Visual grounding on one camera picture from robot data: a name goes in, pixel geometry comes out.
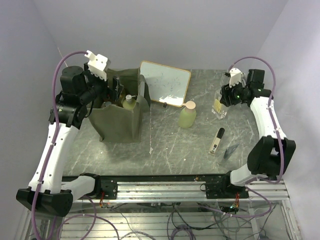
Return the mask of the yellow pump lotion bottle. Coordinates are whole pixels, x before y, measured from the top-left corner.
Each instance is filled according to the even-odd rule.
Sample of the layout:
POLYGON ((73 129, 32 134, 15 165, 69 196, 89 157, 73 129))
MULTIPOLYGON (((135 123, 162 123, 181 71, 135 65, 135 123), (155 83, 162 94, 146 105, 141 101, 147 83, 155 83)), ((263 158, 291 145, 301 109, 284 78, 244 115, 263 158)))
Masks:
POLYGON ((126 110, 132 111, 136 105, 136 100, 134 99, 135 95, 132 96, 130 94, 127 94, 125 96, 125 99, 122 103, 122 107, 126 110))

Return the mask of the clear bottle yellow label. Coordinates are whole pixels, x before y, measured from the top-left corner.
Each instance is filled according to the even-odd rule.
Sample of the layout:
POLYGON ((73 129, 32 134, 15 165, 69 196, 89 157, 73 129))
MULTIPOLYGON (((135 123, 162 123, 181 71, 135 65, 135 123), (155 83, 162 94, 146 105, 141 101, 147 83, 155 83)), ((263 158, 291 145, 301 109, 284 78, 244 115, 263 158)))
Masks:
POLYGON ((226 107, 224 104, 220 102, 222 99, 222 95, 220 94, 220 91, 217 90, 214 95, 214 100, 212 104, 211 112, 219 119, 223 119, 226 117, 228 112, 228 107, 226 107))

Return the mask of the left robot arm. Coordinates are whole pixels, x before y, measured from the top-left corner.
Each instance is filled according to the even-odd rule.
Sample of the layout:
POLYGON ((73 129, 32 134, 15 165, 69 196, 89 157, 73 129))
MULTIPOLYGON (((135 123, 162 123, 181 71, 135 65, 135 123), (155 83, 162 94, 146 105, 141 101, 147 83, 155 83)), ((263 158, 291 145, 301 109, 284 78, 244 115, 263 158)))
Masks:
POLYGON ((82 122, 92 110, 87 109, 96 99, 117 101, 123 90, 120 78, 107 79, 94 75, 88 64, 84 67, 69 66, 60 76, 61 92, 55 96, 50 112, 47 142, 38 168, 27 188, 17 191, 16 199, 27 209, 54 217, 66 216, 73 202, 88 196, 98 198, 102 191, 101 176, 82 173, 76 179, 62 183, 63 171, 69 149, 82 122))

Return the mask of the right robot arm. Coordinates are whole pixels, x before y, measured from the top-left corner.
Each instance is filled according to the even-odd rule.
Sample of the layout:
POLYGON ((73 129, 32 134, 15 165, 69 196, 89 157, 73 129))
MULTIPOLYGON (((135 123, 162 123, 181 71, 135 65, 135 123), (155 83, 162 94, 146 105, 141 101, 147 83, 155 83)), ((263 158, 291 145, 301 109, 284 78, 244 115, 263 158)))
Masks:
POLYGON ((238 192, 238 186, 245 186, 251 179, 272 181, 281 177, 296 150, 296 143, 287 138, 280 126, 272 91, 264 88, 264 70, 250 69, 244 75, 239 69, 232 68, 226 76, 229 77, 229 83, 221 88, 220 103, 225 107, 248 105, 259 136, 247 157, 247 163, 231 171, 230 180, 220 186, 221 194, 231 198, 238 192))

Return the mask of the green canvas bag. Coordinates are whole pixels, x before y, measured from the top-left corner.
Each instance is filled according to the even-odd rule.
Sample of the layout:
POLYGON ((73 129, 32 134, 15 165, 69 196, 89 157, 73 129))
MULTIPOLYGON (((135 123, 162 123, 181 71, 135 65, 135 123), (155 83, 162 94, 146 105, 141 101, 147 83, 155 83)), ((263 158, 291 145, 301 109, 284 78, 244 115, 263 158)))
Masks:
POLYGON ((150 111, 151 98, 149 86, 140 68, 122 70, 108 69, 108 80, 119 77, 124 86, 125 95, 136 96, 136 104, 132 110, 124 109, 114 103, 103 107, 105 100, 97 97, 93 110, 88 117, 91 125, 103 143, 136 143, 141 140, 142 115, 150 111))

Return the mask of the black beige slim tube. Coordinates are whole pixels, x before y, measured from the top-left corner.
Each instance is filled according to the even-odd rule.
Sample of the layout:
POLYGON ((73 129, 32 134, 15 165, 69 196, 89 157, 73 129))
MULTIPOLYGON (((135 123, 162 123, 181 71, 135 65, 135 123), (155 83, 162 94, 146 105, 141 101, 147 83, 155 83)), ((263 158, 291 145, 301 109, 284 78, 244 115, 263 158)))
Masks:
POLYGON ((219 144, 220 144, 220 141, 221 141, 224 133, 225 133, 225 129, 224 129, 223 127, 221 127, 221 128, 217 131, 217 133, 216 133, 216 135, 215 135, 215 137, 214 137, 214 139, 213 139, 213 142, 212 142, 212 144, 211 144, 211 146, 210 146, 210 149, 209 149, 209 151, 208 151, 210 154, 215 154, 215 153, 216 153, 216 151, 217 151, 217 149, 218 149, 218 146, 219 146, 219 144))

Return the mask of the green bottle pink pump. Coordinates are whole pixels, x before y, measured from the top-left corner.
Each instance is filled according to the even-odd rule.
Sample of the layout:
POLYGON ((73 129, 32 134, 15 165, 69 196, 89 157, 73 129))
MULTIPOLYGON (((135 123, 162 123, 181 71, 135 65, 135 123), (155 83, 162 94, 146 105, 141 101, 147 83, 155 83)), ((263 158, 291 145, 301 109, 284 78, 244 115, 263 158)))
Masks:
POLYGON ((178 126, 183 129, 190 128, 196 119, 197 111, 196 111, 196 103, 194 101, 187 101, 183 103, 184 107, 179 115, 178 126))

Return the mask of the small whiteboard wooden frame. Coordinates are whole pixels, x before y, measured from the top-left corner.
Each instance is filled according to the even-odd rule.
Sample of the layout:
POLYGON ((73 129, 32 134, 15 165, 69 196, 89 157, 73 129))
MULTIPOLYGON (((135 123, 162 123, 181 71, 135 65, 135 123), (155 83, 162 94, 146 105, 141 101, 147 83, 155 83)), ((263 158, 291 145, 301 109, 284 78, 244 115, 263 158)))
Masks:
POLYGON ((150 61, 142 61, 139 68, 152 101, 179 108, 183 106, 191 79, 190 71, 150 61))

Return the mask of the aluminium rail frame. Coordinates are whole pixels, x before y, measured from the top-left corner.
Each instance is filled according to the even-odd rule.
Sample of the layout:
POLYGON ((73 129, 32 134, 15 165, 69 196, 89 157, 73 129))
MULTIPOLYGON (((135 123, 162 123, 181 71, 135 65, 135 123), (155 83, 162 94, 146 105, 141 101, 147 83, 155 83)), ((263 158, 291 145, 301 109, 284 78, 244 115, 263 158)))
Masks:
MULTIPOLYGON (((84 195, 79 198, 81 200, 88 197, 91 200, 101 200, 109 203, 128 203, 137 201, 139 203, 146 202, 172 202, 181 203, 184 201, 190 202, 205 202, 205 201, 228 201, 240 200, 248 201, 265 201, 268 205, 272 201, 282 200, 289 201, 289 193, 285 183, 278 177, 269 181, 265 178, 257 178, 249 180, 244 187, 248 191, 248 198, 218 198, 207 199, 206 193, 200 190, 204 183, 200 175, 100 175, 102 193, 100 196, 90 197, 84 195)), ((66 184, 79 176, 63 176, 62 184, 66 184)), ((62 218, 63 216, 52 216, 36 211, 30 211, 31 226, 36 239, 40 239, 40 231, 37 227, 37 214, 42 214, 53 219, 62 218)))

